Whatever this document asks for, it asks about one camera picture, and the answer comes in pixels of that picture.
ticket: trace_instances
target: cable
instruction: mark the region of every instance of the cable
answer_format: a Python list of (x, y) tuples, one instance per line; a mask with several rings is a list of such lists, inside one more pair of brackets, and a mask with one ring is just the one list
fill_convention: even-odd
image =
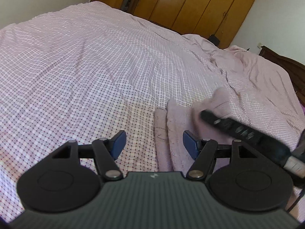
[(300, 195), (298, 196), (298, 198), (295, 200), (295, 202), (290, 206), (290, 208), (287, 209), (287, 213), (289, 213), (295, 206), (296, 204), (298, 204), (298, 202), (300, 201), (300, 199), (305, 195), (305, 188), (302, 189), (302, 191), (300, 192)]

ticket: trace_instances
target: wooden headboard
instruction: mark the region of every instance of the wooden headboard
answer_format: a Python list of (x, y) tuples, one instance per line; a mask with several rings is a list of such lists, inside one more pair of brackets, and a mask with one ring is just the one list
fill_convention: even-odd
[(280, 56), (266, 46), (262, 46), (259, 55), (279, 65), (288, 72), (295, 93), (301, 104), (305, 106), (305, 65), (293, 59)]

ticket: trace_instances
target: wooden wardrobe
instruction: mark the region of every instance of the wooden wardrobe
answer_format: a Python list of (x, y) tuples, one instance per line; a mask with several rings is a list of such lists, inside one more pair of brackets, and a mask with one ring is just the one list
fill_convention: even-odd
[(254, 0), (158, 0), (150, 21), (180, 34), (215, 34), (219, 48), (232, 42)]

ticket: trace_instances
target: pink towel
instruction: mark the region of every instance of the pink towel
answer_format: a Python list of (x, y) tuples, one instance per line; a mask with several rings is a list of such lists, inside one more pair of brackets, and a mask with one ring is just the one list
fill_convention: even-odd
[[(185, 130), (189, 130), (200, 139), (214, 139), (219, 144), (231, 144), (232, 138), (223, 135), (199, 119), (200, 112), (205, 109), (213, 111), (221, 118), (230, 116), (231, 110), (226, 89), (218, 88), (211, 98), (195, 102), (193, 107), (179, 106), (171, 98), (167, 104), (167, 111), (156, 109), (155, 144), (159, 171), (168, 171), (172, 168), (174, 171), (182, 171), (186, 174), (192, 166), (194, 160), (182, 141)], [(219, 161), (219, 164), (226, 165), (228, 160), (223, 159)]]

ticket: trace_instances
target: bed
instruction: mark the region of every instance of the bed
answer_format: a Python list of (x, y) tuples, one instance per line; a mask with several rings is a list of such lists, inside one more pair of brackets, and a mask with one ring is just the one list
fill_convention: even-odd
[(262, 46), (260, 56), (282, 67), (290, 76), (291, 83), (300, 103), (305, 106), (305, 65), (275, 53), (266, 46)]
[[(127, 133), (117, 164), (157, 171), (153, 113), (191, 106), (217, 87), (232, 115), (293, 150), (305, 118), (287, 72), (237, 46), (220, 50), (100, 3), (0, 30), (0, 216), (22, 212), (20, 175), (64, 142)], [(90, 168), (90, 160), (81, 163)]]

